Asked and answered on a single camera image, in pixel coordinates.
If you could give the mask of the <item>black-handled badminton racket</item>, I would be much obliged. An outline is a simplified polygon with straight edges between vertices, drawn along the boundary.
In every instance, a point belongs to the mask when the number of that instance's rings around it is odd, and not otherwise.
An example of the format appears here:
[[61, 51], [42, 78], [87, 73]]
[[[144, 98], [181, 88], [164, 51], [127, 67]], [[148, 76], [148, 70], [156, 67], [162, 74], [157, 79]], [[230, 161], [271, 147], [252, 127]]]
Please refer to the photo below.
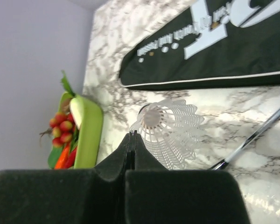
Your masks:
[[269, 117], [258, 130], [248, 137], [234, 152], [232, 152], [226, 158], [220, 160], [218, 163], [214, 164], [212, 167], [210, 167], [210, 170], [225, 169], [229, 163], [238, 156], [239, 153], [244, 151], [255, 139], [257, 139], [264, 131], [270, 128], [279, 119], [280, 108], [271, 117]]

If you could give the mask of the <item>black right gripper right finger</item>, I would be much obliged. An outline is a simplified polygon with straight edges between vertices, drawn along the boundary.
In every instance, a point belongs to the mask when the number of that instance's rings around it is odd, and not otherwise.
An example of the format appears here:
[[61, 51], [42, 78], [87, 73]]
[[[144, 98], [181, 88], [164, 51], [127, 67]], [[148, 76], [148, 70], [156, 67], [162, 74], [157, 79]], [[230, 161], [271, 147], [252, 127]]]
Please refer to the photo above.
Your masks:
[[129, 136], [125, 173], [127, 224], [248, 224], [237, 181], [225, 171], [167, 170]]

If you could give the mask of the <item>black sport racket bag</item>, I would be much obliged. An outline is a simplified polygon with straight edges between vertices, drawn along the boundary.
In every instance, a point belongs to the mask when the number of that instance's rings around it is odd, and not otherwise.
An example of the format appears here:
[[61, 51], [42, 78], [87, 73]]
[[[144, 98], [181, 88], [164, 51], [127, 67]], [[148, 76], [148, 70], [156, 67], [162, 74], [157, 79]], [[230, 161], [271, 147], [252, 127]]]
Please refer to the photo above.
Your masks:
[[197, 0], [121, 63], [135, 90], [280, 85], [280, 0]]

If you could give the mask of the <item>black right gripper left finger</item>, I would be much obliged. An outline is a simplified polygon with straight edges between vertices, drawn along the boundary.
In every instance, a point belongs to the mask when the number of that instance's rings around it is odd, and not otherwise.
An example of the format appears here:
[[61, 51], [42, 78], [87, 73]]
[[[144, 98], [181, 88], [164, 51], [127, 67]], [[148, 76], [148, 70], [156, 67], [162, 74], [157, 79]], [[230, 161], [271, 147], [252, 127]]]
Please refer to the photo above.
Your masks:
[[0, 171], [0, 224], [123, 224], [127, 134], [90, 169]]

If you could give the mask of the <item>white plastic shuttlecock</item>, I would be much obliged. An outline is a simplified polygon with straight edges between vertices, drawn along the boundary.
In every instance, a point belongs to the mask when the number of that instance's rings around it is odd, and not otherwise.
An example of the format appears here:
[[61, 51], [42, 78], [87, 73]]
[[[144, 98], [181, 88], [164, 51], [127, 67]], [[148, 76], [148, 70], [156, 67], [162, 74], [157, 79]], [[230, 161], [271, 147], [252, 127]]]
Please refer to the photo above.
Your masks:
[[130, 132], [137, 132], [146, 149], [167, 169], [185, 169], [195, 160], [204, 130], [204, 117], [186, 100], [166, 98], [144, 105]]

